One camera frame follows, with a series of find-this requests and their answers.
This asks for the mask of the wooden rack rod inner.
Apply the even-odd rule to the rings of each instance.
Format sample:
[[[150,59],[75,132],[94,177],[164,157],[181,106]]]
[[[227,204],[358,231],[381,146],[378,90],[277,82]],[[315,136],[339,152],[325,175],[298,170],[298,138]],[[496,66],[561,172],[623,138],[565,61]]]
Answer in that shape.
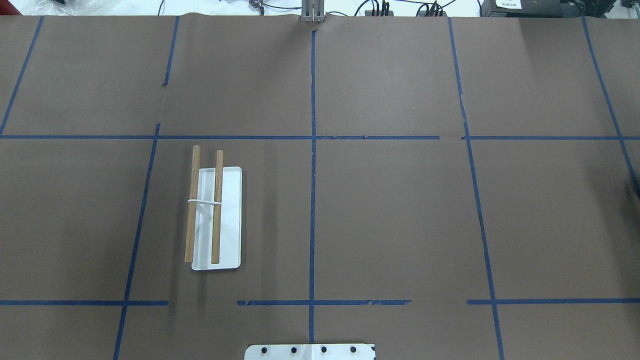
[[[215,152],[214,214],[212,217],[211,264],[220,263],[224,151]]]

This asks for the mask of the white rack base tray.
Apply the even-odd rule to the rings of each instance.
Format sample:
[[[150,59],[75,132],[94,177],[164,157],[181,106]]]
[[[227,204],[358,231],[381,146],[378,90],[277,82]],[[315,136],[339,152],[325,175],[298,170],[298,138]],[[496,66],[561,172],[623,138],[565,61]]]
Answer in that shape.
[[[199,169],[198,198],[214,201],[215,168]],[[211,264],[212,219],[196,213],[193,271],[226,271],[242,264],[243,173],[238,166],[227,166],[222,173],[221,251],[218,264]]]

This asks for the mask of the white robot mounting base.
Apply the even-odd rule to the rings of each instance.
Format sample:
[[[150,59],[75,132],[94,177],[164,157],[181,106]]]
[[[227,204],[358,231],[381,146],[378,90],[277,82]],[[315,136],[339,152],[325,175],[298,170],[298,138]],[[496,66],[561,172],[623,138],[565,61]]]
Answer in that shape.
[[[374,344],[254,344],[247,347],[245,360],[375,360]]]

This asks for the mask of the black power strip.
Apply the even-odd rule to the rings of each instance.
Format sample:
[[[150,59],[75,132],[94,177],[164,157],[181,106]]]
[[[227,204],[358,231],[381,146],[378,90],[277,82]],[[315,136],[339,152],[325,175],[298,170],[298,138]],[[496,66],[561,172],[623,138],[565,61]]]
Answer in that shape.
[[[369,0],[370,9],[363,10],[365,17],[384,18],[393,17],[394,12],[391,10],[391,3],[388,0]]]

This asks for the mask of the black electronics box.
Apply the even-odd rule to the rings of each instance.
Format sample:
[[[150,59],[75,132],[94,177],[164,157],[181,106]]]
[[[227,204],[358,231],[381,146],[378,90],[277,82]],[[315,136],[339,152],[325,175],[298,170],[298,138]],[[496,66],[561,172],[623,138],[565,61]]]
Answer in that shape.
[[[614,0],[483,0],[482,18],[604,18]]]

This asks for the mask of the clear plastic bag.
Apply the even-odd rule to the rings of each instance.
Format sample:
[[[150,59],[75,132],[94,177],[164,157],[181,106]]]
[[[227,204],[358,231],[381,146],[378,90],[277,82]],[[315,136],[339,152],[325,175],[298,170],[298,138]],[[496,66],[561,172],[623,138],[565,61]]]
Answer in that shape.
[[[89,16],[111,10],[122,0],[37,0],[31,15]]]

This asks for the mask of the aluminium extrusion post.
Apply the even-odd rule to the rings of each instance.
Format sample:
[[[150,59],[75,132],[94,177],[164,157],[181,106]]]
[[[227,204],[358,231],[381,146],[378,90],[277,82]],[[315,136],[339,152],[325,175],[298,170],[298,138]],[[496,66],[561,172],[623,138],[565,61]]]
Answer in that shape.
[[[301,1],[301,22],[302,23],[323,23],[326,18],[324,0],[302,0]]]

